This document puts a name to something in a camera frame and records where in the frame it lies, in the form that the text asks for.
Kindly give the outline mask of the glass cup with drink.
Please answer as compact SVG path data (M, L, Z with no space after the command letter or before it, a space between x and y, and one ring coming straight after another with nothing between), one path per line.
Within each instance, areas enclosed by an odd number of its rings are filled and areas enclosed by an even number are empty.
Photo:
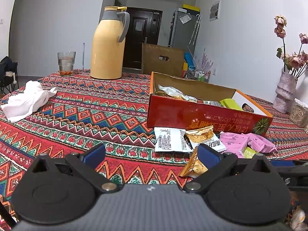
M75 57L76 57L75 51L57 53L60 76L70 76L73 74Z

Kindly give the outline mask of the clear cracker packet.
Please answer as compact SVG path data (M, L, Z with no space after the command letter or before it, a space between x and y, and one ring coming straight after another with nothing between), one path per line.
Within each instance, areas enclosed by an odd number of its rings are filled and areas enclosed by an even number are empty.
M157 90L158 95L165 95L177 100L184 100L189 102L197 102L197 98L189 95L185 95L180 90L170 87L170 86L161 86L158 85L159 90Z

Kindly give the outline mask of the red cardboard snack box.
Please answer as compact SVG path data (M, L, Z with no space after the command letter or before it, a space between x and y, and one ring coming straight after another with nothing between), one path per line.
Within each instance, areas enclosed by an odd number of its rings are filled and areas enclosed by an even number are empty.
M173 87L196 102L164 96L160 87ZM205 104L205 101L220 102L233 99L240 107L249 106L253 112L234 110ZM250 132L264 136L273 121L273 116L246 94L233 88L187 80L167 74L152 73L148 104L147 126L173 127L185 130L213 126L215 132Z

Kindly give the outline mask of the small cracker packet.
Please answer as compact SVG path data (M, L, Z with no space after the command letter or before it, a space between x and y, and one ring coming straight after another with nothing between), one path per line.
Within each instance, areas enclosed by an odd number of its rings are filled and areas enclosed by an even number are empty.
M195 148L188 163L179 173L180 177L197 178L208 171L208 168L199 160L197 151L198 148Z

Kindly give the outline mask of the green snack bar packet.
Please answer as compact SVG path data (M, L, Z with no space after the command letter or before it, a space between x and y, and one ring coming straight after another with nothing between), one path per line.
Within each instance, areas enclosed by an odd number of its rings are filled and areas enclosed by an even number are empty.
M242 111L242 108L240 107L240 105L238 105L238 103L236 103L234 99L223 99L220 101L220 104L228 109Z

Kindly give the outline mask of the clear plastic storage jar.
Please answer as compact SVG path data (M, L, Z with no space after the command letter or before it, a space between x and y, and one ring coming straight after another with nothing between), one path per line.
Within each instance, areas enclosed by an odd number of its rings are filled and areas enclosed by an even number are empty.
M299 127L307 123L307 104L295 98L289 119Z

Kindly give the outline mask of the wall electrical panel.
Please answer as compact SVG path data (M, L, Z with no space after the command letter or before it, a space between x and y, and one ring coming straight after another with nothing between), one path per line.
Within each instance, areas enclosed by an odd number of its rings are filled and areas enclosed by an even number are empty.
M210 8L209 21L219 19L220 1L215 2Z

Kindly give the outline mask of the yellow box on fridge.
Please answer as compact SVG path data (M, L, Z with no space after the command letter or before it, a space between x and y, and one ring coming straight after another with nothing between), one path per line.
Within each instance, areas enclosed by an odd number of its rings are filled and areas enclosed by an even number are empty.
M193 10L193 11L196 11L196 12L200 12L200 8L192 6L192 5L188 5L188 4L183 4L182 8L186 9L186 10Z

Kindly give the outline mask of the dark entrance door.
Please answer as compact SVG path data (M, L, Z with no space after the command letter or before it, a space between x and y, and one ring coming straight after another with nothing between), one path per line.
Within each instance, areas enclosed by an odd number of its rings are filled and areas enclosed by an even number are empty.
M123 67L141 69L142 45L158 43L161 10L128 7L130 25L125 38Z

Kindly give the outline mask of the dried pink roses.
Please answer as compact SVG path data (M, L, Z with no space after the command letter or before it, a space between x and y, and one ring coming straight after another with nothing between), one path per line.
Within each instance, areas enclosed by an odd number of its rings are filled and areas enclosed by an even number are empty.
M282 46L276 50L276 56L283 61L283 71L296 80L307 71L307 19L296 23L297 29L287 35L287 19L285 16L275 16L274 34L282 40Z

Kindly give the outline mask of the white printed sachet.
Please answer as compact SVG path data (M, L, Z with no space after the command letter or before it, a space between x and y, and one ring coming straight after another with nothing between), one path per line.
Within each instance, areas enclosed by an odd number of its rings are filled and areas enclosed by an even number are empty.
M186 141L184 129L155 127L155 152L191 153L193 148L190 141Z

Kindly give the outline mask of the wooden chair back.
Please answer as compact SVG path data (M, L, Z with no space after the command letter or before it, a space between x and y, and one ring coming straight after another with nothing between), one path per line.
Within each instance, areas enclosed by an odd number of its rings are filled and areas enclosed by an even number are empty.
M142 44L141 71L181 77L184 66L184 51L153 44Z

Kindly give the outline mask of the pink snack packet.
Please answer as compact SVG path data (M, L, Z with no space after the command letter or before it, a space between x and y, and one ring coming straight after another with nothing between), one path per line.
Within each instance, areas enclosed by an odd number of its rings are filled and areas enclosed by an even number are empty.
M244 151L249 142L247 135L235 134L231 132L220 132L219 139L226 147L227 152L234 153L238 156L238 158L244 157Z
M249 133L245 136L248 138L250 148L258 153L272 153L277 151L276 146L271 141L260 135Z

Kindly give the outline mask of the grey refrigerator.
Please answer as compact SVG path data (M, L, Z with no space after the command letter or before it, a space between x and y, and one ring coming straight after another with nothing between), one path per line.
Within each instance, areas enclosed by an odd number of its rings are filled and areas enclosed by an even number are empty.
M175 10L170 27L168 46L194 53L200 12L179 8Z

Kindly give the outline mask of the patterned red tablecloth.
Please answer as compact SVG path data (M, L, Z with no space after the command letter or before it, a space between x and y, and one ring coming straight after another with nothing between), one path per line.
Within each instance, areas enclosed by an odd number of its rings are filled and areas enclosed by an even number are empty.
M116 80L97 80L88 71L41 78L56 96L31 116L11 124L1 116L1 204L15 218L10 198L34 158L47 153L61 158L106 146L98 172L114 182L186 183L179 173L188 156L155 153L155 135L146 123L150 76L125 73Z

